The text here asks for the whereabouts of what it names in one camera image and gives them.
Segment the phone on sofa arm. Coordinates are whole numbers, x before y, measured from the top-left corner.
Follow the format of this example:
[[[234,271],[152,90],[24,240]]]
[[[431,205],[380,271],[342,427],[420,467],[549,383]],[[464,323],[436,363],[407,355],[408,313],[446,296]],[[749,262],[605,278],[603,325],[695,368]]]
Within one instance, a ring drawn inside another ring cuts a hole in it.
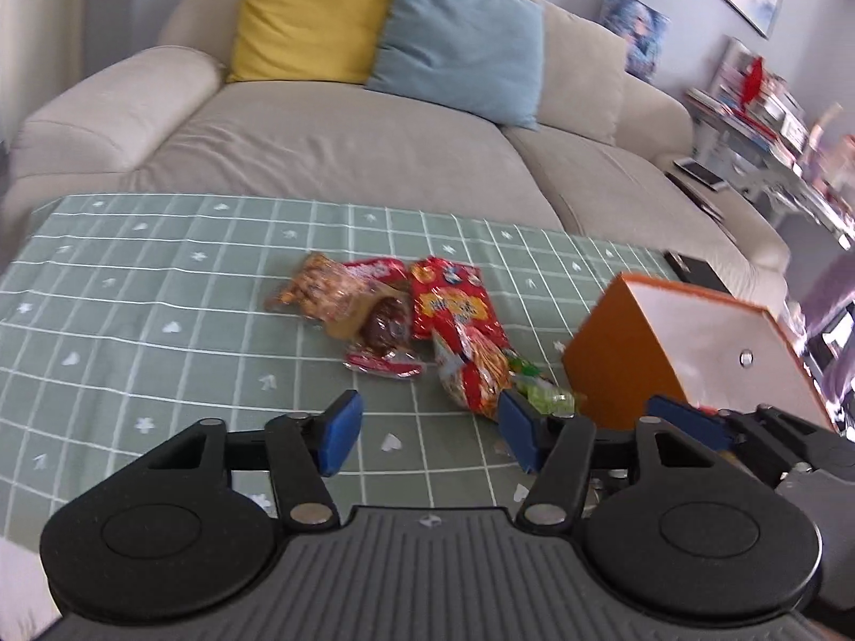
[[[694,161],[691,158],[677,159],[672,163],[674,167],[679,169],[683,174],[688,175],[691,179],[704,185],[714,192],[726,190],[729,187],[725,178],[719,177],[709,168],[706,168],[701,163]]]

